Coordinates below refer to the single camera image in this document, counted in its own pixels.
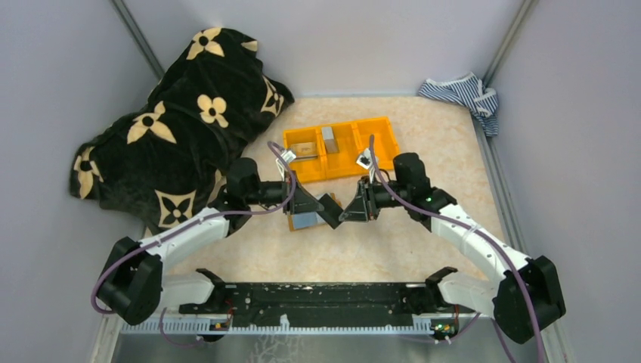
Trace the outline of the orange three-compartment bin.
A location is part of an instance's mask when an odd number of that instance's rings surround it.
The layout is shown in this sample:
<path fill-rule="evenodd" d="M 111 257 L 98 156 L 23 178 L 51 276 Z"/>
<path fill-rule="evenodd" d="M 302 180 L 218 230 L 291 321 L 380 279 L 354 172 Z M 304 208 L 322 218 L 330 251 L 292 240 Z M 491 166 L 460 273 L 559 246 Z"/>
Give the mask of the orange three-compartment bin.
<path fill-rule="evenodd" d="M 339 145 L 338 154 L 325 150 L 321 128 L 331 126 Z M 392 125 L 386 116 L 372 119 L 358 119 L 343 123 L 287 129 L 283 132 L 285 148 L 301 142 L 315 142 L 319 156 L 314 160 L 293 161 L 290 167 L 297 173 L 299 182 L 321 182 L 336 178 L 365 175 L 366 169 L 356 164 L 358 154 L 370 146 L 373 135 L 378 165 L 381 169 L 393 168 L 393 159 L 400 154 Z"/>

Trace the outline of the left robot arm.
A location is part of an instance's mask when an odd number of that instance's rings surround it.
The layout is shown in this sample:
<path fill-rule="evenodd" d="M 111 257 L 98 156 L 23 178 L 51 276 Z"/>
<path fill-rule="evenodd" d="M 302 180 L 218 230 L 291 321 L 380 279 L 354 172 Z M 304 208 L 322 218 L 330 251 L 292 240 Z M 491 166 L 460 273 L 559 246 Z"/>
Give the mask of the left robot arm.
<path fill-rule="evenodd" d="M 195 216 L 152 237 L 118 240 L 91 292 L 93 307 L 137 325 L 158 309 L 206 302 L 215 289 L 211 278 L 202 272 L 169 278 L 167 271 L 238 232 L 254 215 L 329 211 L 334 201 L 330 195 L 315 197 L 298 183 L 294 171 L 285 172 L 280 181 L 261 181 L 256 162 L 240 158 L 232 163 L 217 197 Z"/>

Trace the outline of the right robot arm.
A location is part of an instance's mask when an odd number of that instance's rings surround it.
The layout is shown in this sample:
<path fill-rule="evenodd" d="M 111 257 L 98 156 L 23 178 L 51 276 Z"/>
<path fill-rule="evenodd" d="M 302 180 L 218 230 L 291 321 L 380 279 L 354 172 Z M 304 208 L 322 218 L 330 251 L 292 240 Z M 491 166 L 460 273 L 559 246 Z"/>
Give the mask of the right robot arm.
<path fill-rule="evenodd" d="M 485 276 L 480 280 L 446 266 L 423 287 L 408 287 L 405 299 L 414 314 L 462 306 L 493 318 L 500 331 L 523 344 L 566 313 L 558 272 L 545 256 L 530 257 L 496 239 L 476 223 L 448 192 L 433 186 L 415 153 L 393 159 L 395 178 L 377 178 L 366 149 L 356 164 L 368 174 L 358 181 L 342 222 L 369 222 L 385 208 L 404 208 L 429 232 L 456 247 Z"/>

